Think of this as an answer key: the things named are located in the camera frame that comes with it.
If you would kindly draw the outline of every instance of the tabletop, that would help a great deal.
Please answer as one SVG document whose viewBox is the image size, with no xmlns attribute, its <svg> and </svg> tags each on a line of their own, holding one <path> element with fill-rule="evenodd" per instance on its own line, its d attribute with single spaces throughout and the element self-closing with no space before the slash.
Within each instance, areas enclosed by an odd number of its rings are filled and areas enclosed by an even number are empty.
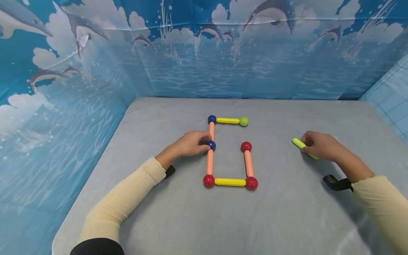
<svg viewBox="0 0 408 255">
<path fill-rule="evenodd" d="M 330 133 L 408 195 L 408 149 L 367 103 L 359 101 L 140 98 L 123 120 L 60 227 L 54 255 L 68 255 L 87 213 L 150 156 L 189 130 L 208 130 L 209 115 L 249 119 L 216 124 L 214 177 L 245 179 L 241 143 L 252 144 L 255 191 L 205 188 L 206 156 L 174 162 L 176 172 L 146 196 L 120 230 L 125 254 L 391 254 L 350 191 L 322 178 L 343 173 L 291 143 L 307 130 Z"/>
</svg>

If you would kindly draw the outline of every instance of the toy structure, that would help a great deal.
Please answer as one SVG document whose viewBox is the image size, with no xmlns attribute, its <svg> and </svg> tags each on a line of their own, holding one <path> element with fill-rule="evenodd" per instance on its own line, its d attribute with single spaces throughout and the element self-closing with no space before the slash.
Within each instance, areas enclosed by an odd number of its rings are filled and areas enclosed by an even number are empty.
<svg viewBox="0 0 408 255">
<path fill-rule="evenodd" d="M 211 147 L 211 150 L 207 153 L 207 173 L 204 176 L 203 183 L 207 188 L 211 188 L 215 185 L 223 186 L 239 186 L 246 187 L 248 190 L 255 190 L 258 187 L 258 181 L 254 177 L 254 171 L 252 166 L 251 150 L 252 145 L 249 142 L 243 142 L 241 144 L 241 151 L 244 153 L 245 157 L 245 168 L 246 168 L 246 180 L 242 179 L 222 179 L 214 178 L 213 176 L 213 160 L 214 160 L 214 151 L 215 151 L 215 142 L 214 142 L 214 128 L 215 122 L 217 123 L 227 123 L 227 124 L 239 124 L 241 126 L 247 126 L 249 123 L 248 118 L 242 117 L 240 119 L 233 118 L 216 118 L 214 115 L 208 117 L 209 131 L 212 141 L 208 141 L 207 145 Z"/>
</svg>

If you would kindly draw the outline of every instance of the pink rod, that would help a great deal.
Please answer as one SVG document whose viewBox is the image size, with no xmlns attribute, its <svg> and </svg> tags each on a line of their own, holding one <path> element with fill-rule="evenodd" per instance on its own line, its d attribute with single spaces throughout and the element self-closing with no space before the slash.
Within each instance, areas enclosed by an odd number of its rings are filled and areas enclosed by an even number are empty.
<svg viewBox="0 0 408 255">
<path fill-rule="evenodd" d="M 213 159 L 214 159 L 214 151 L 209 150 L 207 153 L 207 174 L 213 175 Z"/>
<path fill-rule="evenodd" d="M 245 157 L 246 176 L 254 177 L 254 168 L 252 167 L 251 152 L 245 151 L 244 157 Z"/>
<path fill-rule="evenodd" d="M 210 122 L 210 135 L 214 141 L 214 122 Z"/>
</svg>

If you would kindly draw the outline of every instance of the black strap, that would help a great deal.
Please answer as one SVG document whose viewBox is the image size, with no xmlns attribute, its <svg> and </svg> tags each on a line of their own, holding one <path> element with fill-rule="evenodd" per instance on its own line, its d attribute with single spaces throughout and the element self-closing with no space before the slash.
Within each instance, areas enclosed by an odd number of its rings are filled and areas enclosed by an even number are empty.
<svg viewBox="0 0 408 255">
<path fill-rule="evenodd" d="M 108 238 L 83 241 L 72 249 L 70 255 L 125 255 L 117 242 Z"/>
<path fill-rule="evenodd" d="M 173 166 L 170 166 L 167 170 L 166 170 L 166 178 L 170 177 L 172 174 L 174 174 L 174 172 L 176 171 L 176 169 Z"/>
<path fill-rule="evenodd" d="M 331 190 L 344 191 L 346 189 L 350 189 L 351 191 L 353 191 L 351 182 L 347 178 L 337 180 L 336 177 L 334 177 L 333 175 L 326 175 L 325 177 L 323 177 L 323 181 L 324 183 L 326 183 L 327 186 L 329 186 Z"/>
</svg>

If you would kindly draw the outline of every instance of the dolphin print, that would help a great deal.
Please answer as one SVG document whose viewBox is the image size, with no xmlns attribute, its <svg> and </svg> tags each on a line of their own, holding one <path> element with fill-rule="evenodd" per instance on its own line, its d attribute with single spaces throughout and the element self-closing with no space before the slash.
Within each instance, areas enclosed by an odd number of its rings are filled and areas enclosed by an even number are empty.
<svg viewBox="0 0 408 255">
<path fill-rule="evenodd" d="M 2 39 L 13 36 L 14 30 L 53 36 L 44 23 L 31 11 L 16 0 L 0 0 L 0 26 Z"/>
<path fill-rule="evenodd" d="M 326 35 L 330 35 L 332 37 L 331 40 L 336 41 L 336 44 L 338 45 L 341 39 L 341 25 L 336 28 L 327 30 L 320 36 L 320 38 L 323 38 Z"/>
<path fill-rule="evenodd" d="M 198 37 L 203 33 L 207 32 L 212 35 L 213 38 L 218 38 L 222 42 L 224 42 L 224 36 L 222 35 L 220 29 L 211 21 L 208 25 L 204 25 L 201 27 L 200 32 L 198 33 Z"/>
<path fill-rule="evenodd" d="M 152 43 L 146 37 L 142 35 L 133 39 L 133 45 L 135 45 L 137 42 L 141 42 L 144 46 L 150 46 L 152 49 L 154 49 Z"/>
<path fill-rule="evenodd" d="M 234 42 L 234 36 L 232 35 L 231 30 L 228 31 L 228 32 L 223 33 L 222 35 L 223 35 L 224 39 L 227 39 L 228 41 Z"/>
<path fill-rule="evenodd" d="M 68 78 L 68 76 L 66 76 L 63 73 L 57 72 L 57 71 L 53 71 L 53 70 L 44 70 L 41 68 L 38 68 L 38 72 L 33 74 L 30 79 L 29 79 L 29 83 L 30 83 L 30 87 L 33 90 L 33 92 L 35 94 L 37 94 L 37 88 L 35 86 L 35 84 L 37 82 L 40 82 L 42 80 L 51 80 L 54 81 L 56 79 L 62 79 L 62 78 Z"/>
<path fill-rule="evenodd" d="M 90 34 L 94 33 L 97 35 L 102 36 L 103 38 L 105 38 L 107 41 L 109 41 L 109 39 L 107 38 L 107 36 L 105 35 L 105 33 L 103 32 L 102 28 L 100 28 L 97 24 L 95 24 L 93 21 L 85 19 L 85 18 L 81 18 L 78 15 L 75 14 L 70 14 L 67 13 L 65 10 L 62 9 L 62 11 L 67 15 L 68 20 L 69 20 L 69 25 L 71 26 L 71 32 L 75 37 L 76 40 L 76 44 L 77 44 L 77 50 L 78 50 L 78 55 L 79 57 L 81 57 L 81 44 L 80 44 L 80 39 L 79 35 L 78 35 L 78 29 L 84 29 L 87 33 L 88 33 L 88 40 L 90 40 Z"/>
<path fill-rule="evenodd" d="M 68 75 L 74 75 L 77 73 L 80 73 L 81 71 L 79 71 L 78 69 L 76 69 L 75 67 L 72 66 L 68 66 L 67 69 L 65 69 L 64 74 L 68 74 Z"/>
<path fill-rule="evenodd" d="M 266 0 L 258 5 L 251 13 L 248 21 L 244 25 L 244 29 L 256 17 L 272 18 L 271 22 L 274 26 L 284 26 L 292 34 L 295 28 L 295 11 L 292 8 L 289 0 Z"/>
</svg>

